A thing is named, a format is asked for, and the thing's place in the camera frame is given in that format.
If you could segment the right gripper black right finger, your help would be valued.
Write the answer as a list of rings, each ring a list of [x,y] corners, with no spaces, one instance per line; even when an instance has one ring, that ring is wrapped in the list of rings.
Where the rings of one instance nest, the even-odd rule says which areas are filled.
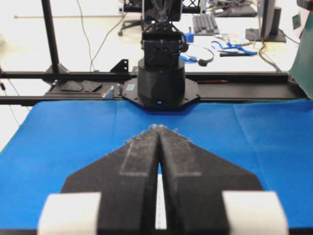
[[[164,127],[157,130],[167,225],[178,235],[287,235],[273,191],[258,177]]]

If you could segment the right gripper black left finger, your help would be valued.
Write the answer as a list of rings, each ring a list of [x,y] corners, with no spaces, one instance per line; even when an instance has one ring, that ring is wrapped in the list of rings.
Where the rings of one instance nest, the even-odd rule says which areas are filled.
[[[50,194],[40,235],[147,235],[155,227],[159,137],[149,130],[69,175]]]

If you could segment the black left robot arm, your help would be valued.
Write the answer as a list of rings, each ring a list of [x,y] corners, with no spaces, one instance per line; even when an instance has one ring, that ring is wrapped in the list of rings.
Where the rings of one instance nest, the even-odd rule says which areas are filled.
[[[181,19],[180,0],[143,0],[142,32],[137,75],[124,83],[122,96],[146,109],[172,110],[199,100],[198,83],[186,78],[180,54],[188,50],[184,34],[173,22]]]

